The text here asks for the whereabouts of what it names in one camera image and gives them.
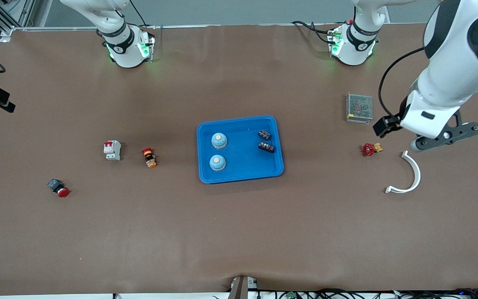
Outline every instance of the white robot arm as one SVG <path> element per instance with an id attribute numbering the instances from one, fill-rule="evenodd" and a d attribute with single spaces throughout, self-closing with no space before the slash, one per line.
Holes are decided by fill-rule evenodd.
<path id="1" fill-rule="evenodd" d="M 400 113 L 374 125 L 383 138 L 402 127 L 418 135 L 411 148 L 423 151 L 478 134 L 478 123 L 461 121 L 459 108 L 478 93 L 478 0 L 445 0 L 425 28 L 429 66 L 410 88 Z M 457 126 L 449 127 L 455 116 Z"/>
<path id="2" fill-rule="evenodd" d="M 416 0 L 351 0 L 355 5 L 352 23 L 328 33 L 329 52 L 342 63 L 357 66 L 372 54 L 376 36 L 386 20 L 386 6 L 403 5 Z"/>
<path id="3" fill-rule="evenodd" d="M 76 10 L 95 26 L 106 40 L 110 57 L 123 68 L 134 68 L 144 61 L 152 61 L 154 36 L 135 25 L 128 25 L 119 13 L 128 0 L 60 0 Z"/>

